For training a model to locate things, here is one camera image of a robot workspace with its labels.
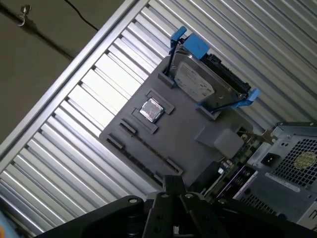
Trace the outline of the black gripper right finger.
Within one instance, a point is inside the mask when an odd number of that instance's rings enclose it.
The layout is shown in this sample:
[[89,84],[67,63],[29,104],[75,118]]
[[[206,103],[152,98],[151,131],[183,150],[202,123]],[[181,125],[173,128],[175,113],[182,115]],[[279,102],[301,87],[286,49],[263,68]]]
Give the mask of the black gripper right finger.
[[200,238],[315,238],[317,233],[233,199],[208,203],[187,192],[181,176],[174,189]]

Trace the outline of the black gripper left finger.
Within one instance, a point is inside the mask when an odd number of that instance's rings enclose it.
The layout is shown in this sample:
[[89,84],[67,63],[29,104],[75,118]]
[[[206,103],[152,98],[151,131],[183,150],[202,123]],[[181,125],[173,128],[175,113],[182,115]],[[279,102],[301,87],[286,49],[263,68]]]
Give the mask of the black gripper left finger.
[[174,176],[165,176],[163,191],[143,200],[129,195],[66,222],[42,238],[170,238]]

